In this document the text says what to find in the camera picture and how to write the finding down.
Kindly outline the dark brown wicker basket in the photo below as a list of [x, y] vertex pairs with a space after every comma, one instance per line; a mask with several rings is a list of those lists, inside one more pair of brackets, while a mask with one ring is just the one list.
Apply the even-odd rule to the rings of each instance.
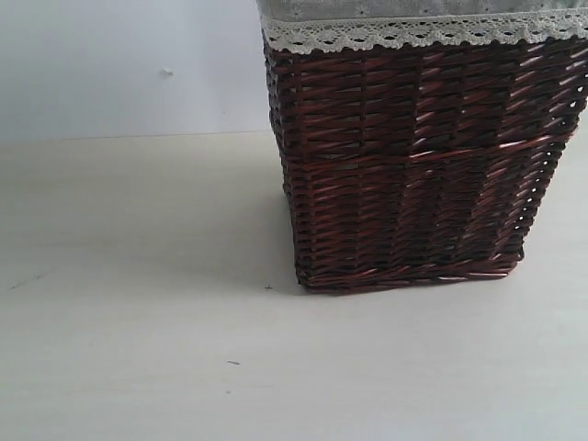
[[299, 283], [507, 276], [587, 104], [587, 42], [266, 49]]

